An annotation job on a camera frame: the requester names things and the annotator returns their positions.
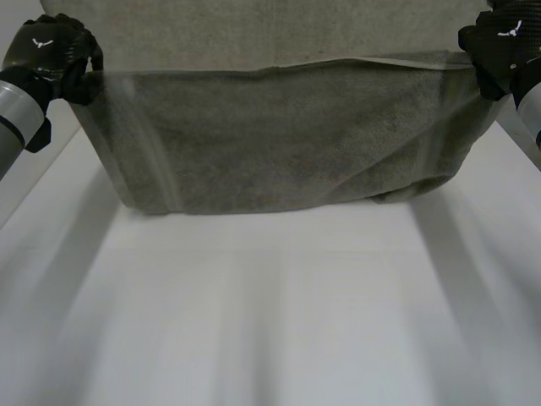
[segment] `white logo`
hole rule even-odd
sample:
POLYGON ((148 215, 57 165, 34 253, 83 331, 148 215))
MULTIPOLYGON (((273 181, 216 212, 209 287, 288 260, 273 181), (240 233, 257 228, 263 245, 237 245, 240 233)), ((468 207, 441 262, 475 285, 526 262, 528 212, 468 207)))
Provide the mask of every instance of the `white logo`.
POLYGON ((514 30, 511 30, 509 32, 499 32, 498 36, 516 36, 518 34, 518 30, 522 27, 522 20, 518 22, 518 25, 514 30))
POLYGON ((36 44, 36 46, 37 46, 38 48, 46 47, 47 45, 50 45, 50 44, 52 44, 52 43, 54 42, 54 41, 49 41, 49 42, 38 42, 38 41, 36 41, 35 38, 32 38, 32 41, 36 44))

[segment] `white table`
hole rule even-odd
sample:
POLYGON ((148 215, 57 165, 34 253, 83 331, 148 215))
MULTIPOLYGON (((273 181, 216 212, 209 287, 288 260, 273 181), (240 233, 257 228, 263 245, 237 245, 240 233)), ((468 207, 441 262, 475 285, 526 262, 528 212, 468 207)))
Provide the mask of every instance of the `white table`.
POLYGON ((0 230, 0 404, 539 405, 541 174, 495 124, 407 204, 145 217, 82 131, 0 230))

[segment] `folded towel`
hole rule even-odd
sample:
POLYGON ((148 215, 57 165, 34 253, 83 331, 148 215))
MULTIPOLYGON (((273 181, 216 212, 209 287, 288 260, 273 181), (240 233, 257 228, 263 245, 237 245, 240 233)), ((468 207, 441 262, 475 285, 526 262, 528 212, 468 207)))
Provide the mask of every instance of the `folded towel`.
MULTIPOLYGON (((74 110, 124 204, 149 213, 404 200, 451 179, 500 108, 480 98, 465 54, 426 52, 430 44, 454 44, 464 25, 456 18, 464 12, 442 3, 425 6, 439 10, 444 31, 456 29, 452 40, 418 16, 424 8, 406 14, 410 25, 376 30, 385 5, 389 24, 403 22, 389 10, 397 1, 378 1, 378 9, 371 1, 303 1, 319 7, 305 17, 288 1, 270 2, 270 14, 264 13, 266 0, 43 3, 49 12, 80 17, 105 44, 105 91, 91 106, 74 110), (350 13, 337 4, 349 4, 350 13), (326 18, 340 15, 342 25, 321 22, 324 5, 326 18), (141 14, 148 16, 145 24, 141 14), (174 15, 194 21, 185 29, 174 15), (359 31, 353 15, 368 25, 359 31), (295 16, 302 24, 294 24, 295 16), (315 22, 323 33, 299 28, 315 22), (415 41, 403 41, 401 29, 415 41), (235 43, 236 35, 245 41, 235 43), (349 49, 341 39, 357 45, 349 49), (227 48, 216 50, 214 40, 227 48), (375 43, 385 52, 374 55, 375 43), (424 52, 413 52, 417 48, 424 52)), ((484 2, 449 3, 469 9, 484 2)))

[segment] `black robotic glove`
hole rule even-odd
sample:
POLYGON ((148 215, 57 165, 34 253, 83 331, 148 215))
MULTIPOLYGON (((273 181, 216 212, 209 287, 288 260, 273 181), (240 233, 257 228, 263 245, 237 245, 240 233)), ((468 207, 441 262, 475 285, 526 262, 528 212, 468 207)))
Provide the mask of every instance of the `black robotic glove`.
MULTIPOLYGON (((77 19, 65 14, 42 15, 26 21, 16 34, 3 61, 0 80, 28 93, 46 113, 49 102, 88 105, 101 90, 100 76, 86 73, 103 70, 103 52, 95 37, 77 19)), ((46 118, 25 147, 38 152, 51 142, 51 123, 46 118)))
POLYGON ((541 0, 493 0, 476 25, 458 34, 477 70, 481 96, 498 101, 528 63, 541 57, 541 0))

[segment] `robotic arm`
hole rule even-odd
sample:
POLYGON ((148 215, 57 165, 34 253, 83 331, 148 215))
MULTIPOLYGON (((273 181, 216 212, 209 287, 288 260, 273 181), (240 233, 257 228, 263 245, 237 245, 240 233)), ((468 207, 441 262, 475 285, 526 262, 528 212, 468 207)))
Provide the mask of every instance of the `robotic arm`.
POLYGON ((459 32, 477 70, 481 95, 512 94, 521 120, 541 147, 541 1, 492 0, 476 25, 459 32))
POLYGON ((51 142, 49 102, 89 104, 100 91, 103 53, 94 36, 64 14, 27 21, 8 49, 0 72, 0 179, 23 149, 38 152, 51 142))

